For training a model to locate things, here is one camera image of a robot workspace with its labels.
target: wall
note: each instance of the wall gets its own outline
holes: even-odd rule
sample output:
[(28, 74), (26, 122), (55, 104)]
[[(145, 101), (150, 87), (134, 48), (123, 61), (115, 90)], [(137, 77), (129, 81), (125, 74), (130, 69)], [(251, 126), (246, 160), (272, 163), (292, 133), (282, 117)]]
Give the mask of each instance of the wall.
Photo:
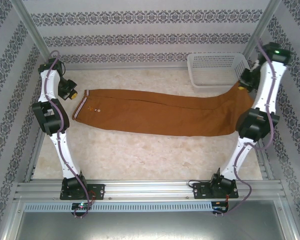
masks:
[(67, 69), (182, 66), (242, 52), (269, 0), (24, 0)]
[[(261, 39), (265, 44), (279, 43), (292, 53), (277, 97), (280, 122), (267, 155), (274, 177), (282, 180), (300, 232), (300, 0), (283, 0)], [(257, 52), (250, 57), (254, 61)]]
[(12, 4), (0, 0), (0, 225), (15, 183), (25, 178), (39, 132), (31, 105), (40, 94), (42, 62)]

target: black mounting bracket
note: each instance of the black mounting bracket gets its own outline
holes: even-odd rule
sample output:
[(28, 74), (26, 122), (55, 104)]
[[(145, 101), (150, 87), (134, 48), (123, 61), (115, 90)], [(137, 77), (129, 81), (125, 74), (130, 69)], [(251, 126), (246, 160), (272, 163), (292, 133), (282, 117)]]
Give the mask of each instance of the black mounting bracket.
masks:
[(210, 181), (196, 182), (192, 185), (194, 199), (237, 199), (239, 197), (236, 180), (220, 175), (220, 168)]
[[(104, 184), (87, 184), (87, 181), (82, 175), (82, 172), (80, 172), (80, 175), (78, 175), (78, 177), (87, 189), (90, 201), (92, 199), (104, 199), (106, 187)], [(86, 193), (76, 177), (64, 178), (62, 180), (60, 200), (87, 200)]]

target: brown pants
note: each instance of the brown pants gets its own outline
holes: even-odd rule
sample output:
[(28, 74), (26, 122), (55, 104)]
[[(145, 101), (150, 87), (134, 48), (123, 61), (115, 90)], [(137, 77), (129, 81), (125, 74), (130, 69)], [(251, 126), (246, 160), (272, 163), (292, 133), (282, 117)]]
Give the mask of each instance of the brown pants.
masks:
[(169, 136), (233, 133), (253, 100), (236, 83), (215, 97), (176, 96), (147, 91), (86, 90), (72, 119), (96, 128)]

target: marble surface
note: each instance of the marble surface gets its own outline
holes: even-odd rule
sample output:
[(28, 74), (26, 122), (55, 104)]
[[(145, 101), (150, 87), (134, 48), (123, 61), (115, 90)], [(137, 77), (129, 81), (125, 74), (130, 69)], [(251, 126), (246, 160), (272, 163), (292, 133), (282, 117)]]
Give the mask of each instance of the marble surface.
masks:
[[(63, 101), (71, 118), (85, 89), (128, 89), (180, 96), (212, 97), (218, 92), (195, 93), (186, 69), (111, 69), (67, 71), (78, 84), (78, 96)], [(102, 130), (70, 119), (69, 146), (87, 179), (189, 180), (210, 179), (228, 160), (236, 144), (235, 132), (215, 137), (179, 137)], [(262, 180), (255, 152), (243, 163), (239, 176)], [(34, 179), (61, 179), (55, 147), (46, 136)]]

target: white basket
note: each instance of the white basket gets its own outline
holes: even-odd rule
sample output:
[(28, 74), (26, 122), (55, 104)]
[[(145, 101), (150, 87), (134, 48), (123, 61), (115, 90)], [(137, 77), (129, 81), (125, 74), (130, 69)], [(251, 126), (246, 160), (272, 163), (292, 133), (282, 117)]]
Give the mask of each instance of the white basket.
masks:
[(193, 53), (187, 57), (191, 83), (196, 92), (227, 92), (249, 69), (241, 53)]

